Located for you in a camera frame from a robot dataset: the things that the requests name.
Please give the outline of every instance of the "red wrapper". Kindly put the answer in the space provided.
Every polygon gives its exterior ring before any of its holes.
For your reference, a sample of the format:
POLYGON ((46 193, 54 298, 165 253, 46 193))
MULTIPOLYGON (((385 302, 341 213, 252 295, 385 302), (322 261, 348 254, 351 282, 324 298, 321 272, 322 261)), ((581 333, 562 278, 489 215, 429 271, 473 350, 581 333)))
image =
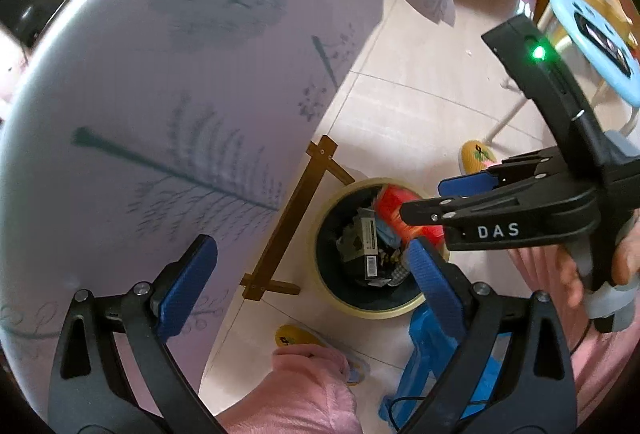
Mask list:
POLYGON ((407 245, 416 237, 424 236, 431 244, 439 246, 444 240, 444 230, 441 226, 409 226, 400 218, 402 204, 416 199, 420 197, 411 190, 385 185, 373 203, 376 217, 385 221, 399 235, 402 245, 407 245))

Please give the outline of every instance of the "round trash bin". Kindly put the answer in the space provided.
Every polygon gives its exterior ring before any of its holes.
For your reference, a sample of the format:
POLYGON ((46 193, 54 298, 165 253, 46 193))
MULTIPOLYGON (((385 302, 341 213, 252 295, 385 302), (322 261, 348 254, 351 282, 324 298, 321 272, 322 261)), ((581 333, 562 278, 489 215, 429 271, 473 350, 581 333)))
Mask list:
POLYGON ((323 295, 341 311, 365 319, 387 319, 408 313, 424 302, 413 276, 396 287, 363 287, 344 271, 335 245, 344 226, 360 207, 368 207, 384 185, 409 189, 418 197, 424 191, 390 178, 372 178, 352 183, 334 195, 316 218, 309 237, 312 276, 323 295))

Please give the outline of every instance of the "green led indicator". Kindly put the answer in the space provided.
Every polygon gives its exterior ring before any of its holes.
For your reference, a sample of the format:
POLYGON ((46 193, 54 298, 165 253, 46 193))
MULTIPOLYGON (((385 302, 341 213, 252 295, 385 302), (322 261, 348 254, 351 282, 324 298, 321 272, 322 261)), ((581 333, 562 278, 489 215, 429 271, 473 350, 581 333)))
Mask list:
POLYGON ((538 46, 533 50, 531 56, 533 56, 536 60, 544 60, 546 56, 545 48, 543 48, 542 46, 538 46))

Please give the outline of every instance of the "pink fabric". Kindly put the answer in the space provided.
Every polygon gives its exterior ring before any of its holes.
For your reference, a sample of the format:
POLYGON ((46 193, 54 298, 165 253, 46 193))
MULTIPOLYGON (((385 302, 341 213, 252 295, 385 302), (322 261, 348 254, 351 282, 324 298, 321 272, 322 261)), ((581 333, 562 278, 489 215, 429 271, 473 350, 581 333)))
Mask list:
POLYGON ((271 363, 258 387, 217 416, 229 434, 362 434, 340 351, 287 346, 271 363))
MULTIPOLYGON (((511 259, 532 291, 543 289, 551 295, 567 343, 573 348, 588 323, 584 308, 571 309, 567 305, 556 257, 557 246, 521 248, 510 251, 511 259)), ((578 422, 602 401, 629 361, 640 339, 640 301, 636 297, 636 318, 625 331, 600 334, 591 328, 587 337, 572 356, 578 397, 578 422)))

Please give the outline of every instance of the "tile floor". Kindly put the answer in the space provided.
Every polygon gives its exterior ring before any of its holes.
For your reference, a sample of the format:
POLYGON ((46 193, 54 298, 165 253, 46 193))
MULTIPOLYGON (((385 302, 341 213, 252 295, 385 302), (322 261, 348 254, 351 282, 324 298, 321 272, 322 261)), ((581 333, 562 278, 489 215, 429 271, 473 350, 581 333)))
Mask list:
MULTIPOLYGON (((457 21, 450 28, 425 20, 404 0, 384 0, 383 20, 344 80, 315 139, 323 133, 331 136, 338 144, 335 159, 356 177, 390 176, 435 194, 442 178, 459 174, 460 145, 480 139, 518 99, 518 94, 500 87, 504 69, 480 35, 522 9, 520 1, 455 0, 457 21)), ((592 94, 588 72, 578 79, 592 94)), ((607 128, 622 125, 625 114, 616 99, 607 99, 598 109, 607 128)), ((529 103, 496 142, 498 154, 508 156, 548 146, 552 139, 529 103)), ((372 375, 354 387, 358 416, 366 434, 390 431, 377 410, 381 398, 398 385, 412 351, 410 315, 384 321, 348 316, 325 302, 308 277, 309 229, 322 202, 338 189, 338 181, 325 176, 276 272, 277 279, 298 284, 300 295, 266 293, 256 303, 243 302, 240 292, 236 294, 200 388, 212 412, 242 398, 270 370, 275 329, 301 322, 368 358, 372 375)), ((471 281, 485 280, 501 293, 529 294, 503 252, 457 252, 451 260, 471 281)))

